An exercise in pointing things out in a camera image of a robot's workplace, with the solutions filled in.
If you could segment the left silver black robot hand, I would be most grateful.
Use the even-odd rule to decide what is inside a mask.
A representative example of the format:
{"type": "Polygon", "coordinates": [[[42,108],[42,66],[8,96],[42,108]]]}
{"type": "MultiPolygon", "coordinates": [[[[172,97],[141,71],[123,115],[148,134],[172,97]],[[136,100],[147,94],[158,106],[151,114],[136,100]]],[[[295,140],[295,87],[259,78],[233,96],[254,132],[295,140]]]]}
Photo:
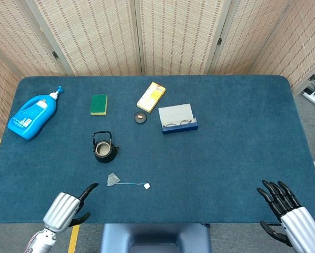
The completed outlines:
{"type": "Polygon", "coordinates": [[[54,233],[61,233],[68,227],[84,223],[90,217],[90,212],[77,219],[74,219],[74,216],[82,209],[84,200],[98,185],[93,183],[88,186],[79,197],[60,192],[43,218],[45,228],[54,233]]]}

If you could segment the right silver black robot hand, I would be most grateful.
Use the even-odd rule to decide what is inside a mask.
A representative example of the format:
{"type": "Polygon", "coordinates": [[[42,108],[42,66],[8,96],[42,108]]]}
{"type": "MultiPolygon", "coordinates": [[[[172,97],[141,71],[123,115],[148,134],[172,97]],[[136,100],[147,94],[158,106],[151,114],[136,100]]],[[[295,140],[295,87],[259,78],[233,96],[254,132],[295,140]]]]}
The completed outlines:
{"type": "Polygon", "coordinates": [[[257,188],[276,216],[285,233],[278,233],[268,223],[259,224],[273,239],[292,247],[295,252],[315,252],[315,220],[302,206],[293,191],[282,181],[274,183],[262,180],[268,189],[257,188]]]}

